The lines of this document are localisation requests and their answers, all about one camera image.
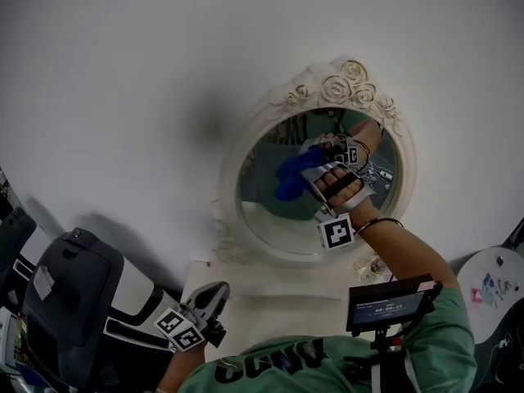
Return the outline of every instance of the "bracelet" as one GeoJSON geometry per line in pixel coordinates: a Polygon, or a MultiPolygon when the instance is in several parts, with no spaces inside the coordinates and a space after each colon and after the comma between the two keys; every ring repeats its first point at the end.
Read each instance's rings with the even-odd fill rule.
{"type": "Polygon", "coordinates": [[[391,219],[389,217],[378,217],[376,219],[372,219],[370,222],[368,222],[367,224],[363,225],[356,233],[360,234],[366,228],[369,228],[369,227],[373,226],[376,223],[380,223],[381,221],[393,221],[394,223],[397,223],[400,227],[404,228],[404,226],[402,225],[402,223],[398,219],[391,219]]]}

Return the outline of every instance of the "round mirror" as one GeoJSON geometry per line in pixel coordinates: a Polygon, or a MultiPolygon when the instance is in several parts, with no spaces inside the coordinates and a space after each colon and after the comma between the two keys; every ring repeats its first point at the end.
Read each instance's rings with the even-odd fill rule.
{"type": "MultiPolygon", "coordinates": [[[[358,111],[314,109],[270,129],[242,165],[238,202],[247,225],[259,239],[296,255],[315,255],[323,250],[314,217],[320,206],[314,189],[305,179],[285,182],[287,177],[283,178],[282,172],[315,139],[344,135],[365,147],[358,162],[349,168],[375,191],[371,195],[373,204],[380,210],[388,207],[395,192],[397,169],[395,145],[388,132],[358,111]]],[[[350,251],[354,246],[334,254],[350,251]]]]}
{"type": "MultiPolygon", "coordinates": [[[[402,217],[415,183],[413,140],[393,99],[360,62],[340,56],[310,65],[269,91],[251,115],[220,172],[221,259],[232,260],[230,246],[238,247],[234,261],[244,263],[259,259],[251,253],[314,264],[363,251],[365,243],[358,238],[325,249],[319,231],[330,225],[327,214],[337,217],[348,210],[351,196],[338,204],[332,198],[340,187],[348,188],[355,178],[351,171],[372,187],[377,208],[402,217]],[[333,176],[341,182],[322,189],[329,175],[323,168],[335,167],[329,173],[341,174],[340,163],[350,176],[333,176]]],[[[369,193],[364,189],[362,197],[369,193]]]]}

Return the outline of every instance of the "person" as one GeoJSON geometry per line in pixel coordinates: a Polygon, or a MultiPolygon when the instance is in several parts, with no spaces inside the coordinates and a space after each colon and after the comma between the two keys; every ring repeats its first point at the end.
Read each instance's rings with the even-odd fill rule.
{"type": "MultiPolygon", "coordinates": [[[[361,112],[350,110],[338,111],[339,121],[330,118],[328,115],[331,113],[331,109],[317,109],[292,116],[268,131],[253,146],[241,167],[238,179],[238,196],[248,223],[260,222],[262,218],[259,214],[264,215],[260,210],[294,221],[309,221],[314,217],[318,201],[309,191],[303,191],[300,197],[292,200],[283,200],[276,195],[281,182],[278,171],[287,163],[286,160],[299,153],[309,139],[325,137],[327,133],[341,133],[344,129],[346,134],[356,141],[364,142],[369,149],[368,155],[362,146],[357,146],[360,162],[356,166],[359,168],[364,165],[368,156],[372,158],[375,151],[377,154],[380,152],[382,158],[390,159],[393,146],[389,143],[389,138],[386,144],[381,145],[381,130],[376,121],[367,119],[361,112]]],[[[383,197],[385,194],[381,193],[373,198],[378,201],[378,198],[383,197]]]]}
{"type": "MultiPolygon", "coordinates": [[[[371,128],[357,131],[376,138],[376,131],[371,128]]],[[[324,191],[346,173],[335,168],[315,185],[324,191]]],[[[358,193],[361,186],[356,180],[328,201],[338,206],[358,193]]],[[[355,230],[381,216],[369,197],[350,212],[355,230]]],[[[392,221],[379,221],[360,236],[397,279],[430,273],[442,283],[442,291],[434,301],[435,310],[403,338],[402,349],[410,354],[422,393],[469,391],[476,372],[475,343],[459,285],[448,264],[429,245],[392,221]]],[[[369,393],[369,379],[347,379],[345,374],[354,364],[344,357],[368,357],[375,353],[368,342],[349,336],[286,337],[265,341],[236,357],[206,363],[204,345],[200,345],[174,354],[157,392],[369,393]]]]}

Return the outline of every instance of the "small screen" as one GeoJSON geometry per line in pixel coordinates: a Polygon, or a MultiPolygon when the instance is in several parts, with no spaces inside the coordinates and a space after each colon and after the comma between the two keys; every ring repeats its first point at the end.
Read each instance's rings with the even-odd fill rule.
{"type": "Polygon", "coordinates": [[[414,314],[423,297],[424,291],[420,291],[389,300],[357,304],[353,324],[378,322],[414,314]]]}

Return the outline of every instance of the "ornate mirror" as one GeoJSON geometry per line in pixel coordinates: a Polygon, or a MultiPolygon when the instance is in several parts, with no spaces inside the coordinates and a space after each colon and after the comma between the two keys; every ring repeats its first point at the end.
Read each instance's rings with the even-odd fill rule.
{"type": "Polygon", "coordinates": [[[312,65],[266,95],[251,118],[220,177],[229,245],[238,241],[243,252],[294,263],[325,262],[365,248],[357,240],[326,250],[315,215],[318,197],[290,173],[297,161],[312,161],[301,153],[331,147],[326,141],[354,142],[358,161],[348,168],[373,189],[373,204],[397,219],[404,213],[415,179],[413,142],[395,103],[361,63],[341,56],[312,65]]]}

